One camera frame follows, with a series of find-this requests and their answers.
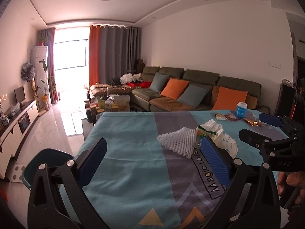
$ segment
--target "tile floor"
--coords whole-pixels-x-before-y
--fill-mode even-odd
[[[76,155],[83,144],[81,119],[85,118],[84,99],[62,95],[61,100],[40,116],[27,136],[17,161],[11,161],[7,176],[12,176],[15,164],[26,166],[31,159],[45,148],[54,148]],[[27,206],[30,191],[23,183],[0,182],[0,188],[8,197],[8,206],[15,217],[27,228]]]

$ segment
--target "throw pillow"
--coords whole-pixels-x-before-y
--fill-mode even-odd
[[[177,101],[192,107],[198,107],[208,92],[204,88],[189,85]]]
[[[189,82],[186,80],[173,79],[171,78],[161,95],[177,100],[179,96],[184,92]]]
[[[219,92],[219,86],[214,86],[212,90],[211,105],[214,106],[217,100]],[[247,95],[245,103],[248,105],[248,109],[256,109],[258,100],[255,96]]]
[[[220,86],[217,100],[212,110],[235,110],[238,102],[245,102],[248,92]]]
[[[151,90],[154,90],[154,91],[160,93],[167,82],[167,78],[168,78],[167,75],[162,75],[162,74],[156,72],[156,74],[153,78],[152,84],[150,85],[149,88]]]

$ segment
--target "human hand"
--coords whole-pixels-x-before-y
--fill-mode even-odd
[[[295,204],[300,205],[305,199],[305,172],[293,172],[287,178],[284,172],[279,172],[277,181],[279,196],[284,193],[285,179],[289,186],[301,188],[299,196],[295,199]],[[293,213],[294,211],[288,211],[289,219]]]

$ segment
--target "white cup lid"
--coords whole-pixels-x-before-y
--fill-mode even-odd
[[[241,107],[241,108],[245,108],[245,109],[248,108],[248,105],[247,105],[246,103],[244,103],[244,102],[239,102],[239,103],[237,103],[237,106],[239,106],[239,107]]]

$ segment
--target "white drawer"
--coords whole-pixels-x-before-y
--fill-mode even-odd
[[[5,139],[1,144],[2,152],[0,151],[0,178],[4,178],[7,165],[12,156],[12,150]]]
[[[30,122],[32,123],[38,115],[36,103],[34,103],[34,105],[27,111],[27,114],[29,115]]]
[[[15,153],[20,145],[20,137],[22,136],[19,124],[17,123],[14,125],[13,129],[10,130],[9,134],[7,135],[5,141],[9,144],[12,150],[12,157],[15,156]]]

